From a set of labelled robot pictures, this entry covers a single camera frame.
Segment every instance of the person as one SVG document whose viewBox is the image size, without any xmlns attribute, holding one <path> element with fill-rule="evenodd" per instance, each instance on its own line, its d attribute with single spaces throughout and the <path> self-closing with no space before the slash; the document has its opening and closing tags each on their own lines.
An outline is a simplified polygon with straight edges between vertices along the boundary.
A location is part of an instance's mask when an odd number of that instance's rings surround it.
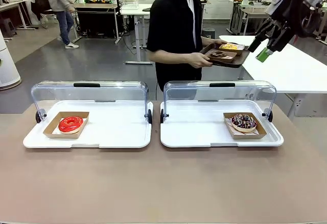
<svg viewBox="0 0 327 224">
<path fill-rule="evenodd" d="M 68 36 L 74 25 L 72 12 L 74 12 L 75 9 L 73 5 L 69 0 L 49 0 L 49 4 L 51 9 L 56 13 L 59 21 L 60 37 L 58 39 L 62 40 L 66 49 L 78 48 L 78 45 L 71 43 Z"/>
<path fill-rule="evenodd" d="M 147 49 L 155 62 L 161 91 L 169 81 L 199 81 L 212 63 L 199 53 L 203 46 L 225 41 L 201 37 L 200 0 L 155 0 L 150 10 Z"/>
</svg>

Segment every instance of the hand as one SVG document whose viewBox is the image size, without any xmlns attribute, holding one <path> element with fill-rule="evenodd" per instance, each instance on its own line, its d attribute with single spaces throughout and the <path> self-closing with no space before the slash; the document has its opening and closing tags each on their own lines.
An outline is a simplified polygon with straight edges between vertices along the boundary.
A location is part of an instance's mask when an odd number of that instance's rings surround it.
<svg viewBox="0 0 327 224">
<path fill-rule="evenodd" d="M 211 62 L 208 62 L 210 58 L 202 53 L 190 53 L 186 54 L 185 57 L 186 63 L 194 68 L 211 67 L 213 65 Z"/>
<path fill-rule="evenodd" d="M 215 39 L 215 44 L 226 44 L 227 42 L 222 39 Z"/>
<path fill-rule="evenodd" d="M 73 13 L 73 12 L 75 12 L 75 8 L 72 7 L 72 6 L 70 6 L 70 7 L 68 8 L 68 11 L 71 12 L 71 13 Z"/>
</svg>

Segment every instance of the sneaker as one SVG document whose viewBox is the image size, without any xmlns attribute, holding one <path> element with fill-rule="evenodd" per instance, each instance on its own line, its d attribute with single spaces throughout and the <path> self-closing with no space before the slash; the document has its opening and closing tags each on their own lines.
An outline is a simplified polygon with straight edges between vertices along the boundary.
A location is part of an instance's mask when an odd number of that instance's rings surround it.
<svg viewBox="0 0 327 224">
<path fill-rule="evenodd" d="M 69 43 L 69 44 L 66 44 L 66 45 L 65 45 L 65 48 L 66 48 L 66 49 L 76 49 L 76 48 L 78 48 L 78 47 L 79 47 L 78 45 L 73 44 L 73 43 Z"/>
</svg>

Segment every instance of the white shirt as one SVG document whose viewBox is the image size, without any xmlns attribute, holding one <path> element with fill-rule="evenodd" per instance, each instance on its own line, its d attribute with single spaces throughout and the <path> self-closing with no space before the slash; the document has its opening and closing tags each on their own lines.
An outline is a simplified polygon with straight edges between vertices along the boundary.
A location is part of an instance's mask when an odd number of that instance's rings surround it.
<svg viewBox="0 0 327 224">
<path fill-rule="evenodd" d="M 188 2 L 189 8 L 193 13 L 193 40 L 196 48 L 196 35 L 195 35 L 195 12 L 194 12 L 194 2 L 193 0 L 186 0 Z"/>
</svg>

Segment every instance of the black shirt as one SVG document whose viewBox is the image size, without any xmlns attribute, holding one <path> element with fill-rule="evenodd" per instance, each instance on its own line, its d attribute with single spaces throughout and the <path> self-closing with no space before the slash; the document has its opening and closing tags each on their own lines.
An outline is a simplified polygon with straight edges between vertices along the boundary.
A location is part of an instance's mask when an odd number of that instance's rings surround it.
<svg viewBox="0 0 327 224">
<path fill-rule="evenodd" d="M 193 39 L 193 13 L 186 0 L 155 0 L 150 11 L 147 49 L 156 52 L 188 54 L 202 49 L 200 0 L 193 0 L 195 12 L 196 47 Z M 201 68 L 189 64 L 156 63 L 156 74 L 161 90 L 169 81 L 201 80 Z"/>
</svg>

